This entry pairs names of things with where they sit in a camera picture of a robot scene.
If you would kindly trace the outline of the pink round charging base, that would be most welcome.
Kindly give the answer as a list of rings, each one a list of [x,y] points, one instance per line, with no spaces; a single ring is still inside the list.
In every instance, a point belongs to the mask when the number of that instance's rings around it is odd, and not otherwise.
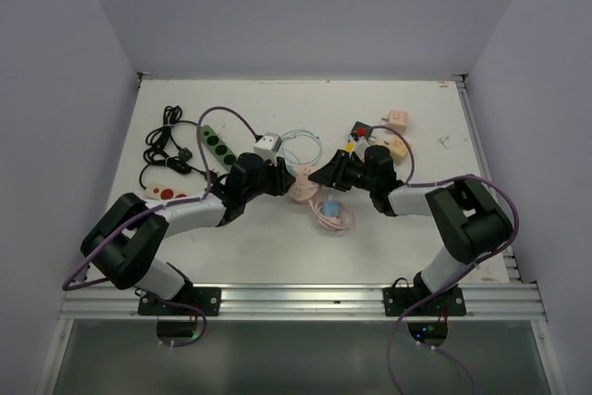
[[[288,196],[297,204],[307,204],[320,192],[320,186],[309,180],[315,167],[302,165],[295,167],[295,182],[288,190]]]

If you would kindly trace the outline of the blue charger cube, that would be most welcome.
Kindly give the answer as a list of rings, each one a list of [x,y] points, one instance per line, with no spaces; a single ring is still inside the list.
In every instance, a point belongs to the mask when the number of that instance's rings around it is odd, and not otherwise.
[[[340,215],[341,204],[337,201],[323,201],[321,214],[326,217],[337,218]]]

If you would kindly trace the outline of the dark green cube adapter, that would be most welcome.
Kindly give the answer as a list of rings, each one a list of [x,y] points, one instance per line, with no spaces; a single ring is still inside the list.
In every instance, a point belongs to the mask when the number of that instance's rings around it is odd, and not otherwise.
[[[356,136],[364,136],[371,130],[371,127],[361,121],[356,121],[351,129],[351,133]]]

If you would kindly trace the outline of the green power strip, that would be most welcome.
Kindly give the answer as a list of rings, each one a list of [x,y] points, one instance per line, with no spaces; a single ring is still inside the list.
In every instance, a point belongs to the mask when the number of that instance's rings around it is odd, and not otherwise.
[[[220,138],[220,136],[208,125],[202,125],[199,130],[200,141],[207,151],[215,158],[224,170],[229,172],[236,163],[237,156]]]

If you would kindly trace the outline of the beige cube adapter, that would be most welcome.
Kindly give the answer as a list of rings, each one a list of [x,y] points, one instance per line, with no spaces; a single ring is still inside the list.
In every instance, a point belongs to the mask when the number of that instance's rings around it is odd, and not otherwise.
[[[410,150],[400,137],[394,136],[386,143],[395,165],[402,165],[410,157]]]

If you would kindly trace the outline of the pink cube adapter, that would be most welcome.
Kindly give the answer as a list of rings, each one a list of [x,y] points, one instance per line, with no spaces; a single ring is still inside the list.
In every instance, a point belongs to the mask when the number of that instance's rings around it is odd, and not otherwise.
[[[404,133],[409,125],[409,114],[404,110],[391,109],[382,121],[389,128]]]

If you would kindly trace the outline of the beige power strip red sockets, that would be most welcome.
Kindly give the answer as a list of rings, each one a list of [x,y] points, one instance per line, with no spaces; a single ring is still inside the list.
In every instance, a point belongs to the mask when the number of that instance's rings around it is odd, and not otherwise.
[[[166,205],[170,205],[172,202],[185,200],[188,194],[175,187],[153,181],[145,186],[142,196],[147,201],[164,202]]]

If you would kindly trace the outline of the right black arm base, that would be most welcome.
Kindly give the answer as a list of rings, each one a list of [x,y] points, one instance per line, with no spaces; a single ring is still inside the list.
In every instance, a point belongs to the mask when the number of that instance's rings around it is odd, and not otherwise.
[[[458,286],[433,296],[420,279],[420,274],[413,278],[412,283],[407,278],[397,278],[393,284],[382,289],[382,301],[386,316],[399,317],[416,305],[408,316],[434,318],[434,321],[407,325],[414,340],[433,346],[442,345],[447,339],[451,316],[467,315],[463,291]]]

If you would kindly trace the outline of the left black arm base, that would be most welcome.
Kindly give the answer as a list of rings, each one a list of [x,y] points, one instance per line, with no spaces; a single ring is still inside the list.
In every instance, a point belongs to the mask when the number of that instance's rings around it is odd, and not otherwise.
[[[140,297],[138,314],[156,316],[156,336],[171,349],[188,347],[200,340],[208,319],[219,315],[222,290],[219,287],[195,287],[186,281],[179,293],[166,300],[147,290],[136,290]]]

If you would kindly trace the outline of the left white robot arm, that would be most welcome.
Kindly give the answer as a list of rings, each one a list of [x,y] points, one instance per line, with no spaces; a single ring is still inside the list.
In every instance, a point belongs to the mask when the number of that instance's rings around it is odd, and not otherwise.
[[[257,154],[241,154],[226,177],[203,197],[145,201],[132,192],[120,196],[80,250],[117,289],[150,292],[171,314],[182,314],[191,306],[191,282],[156,258],[163,240],[198,228],[226,226],[255,198],[283,196],[294,183],[283,158],[272,162]]]

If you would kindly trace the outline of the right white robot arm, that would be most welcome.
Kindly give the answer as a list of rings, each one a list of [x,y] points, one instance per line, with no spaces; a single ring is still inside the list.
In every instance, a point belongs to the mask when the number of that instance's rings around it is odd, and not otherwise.
[[[389,149],[370,146],[364,158],[343,150],[309,176],[317,185],[337,191],[367,191],[374,208],[385,216],[430,216],[443,247],[413,278],[408,298],[417,311],[433,314],[445,302],[444,291],[461,274],[509,241],[514,225],[481,178],[462,176],[443,184],[414,187],[397,177]]]

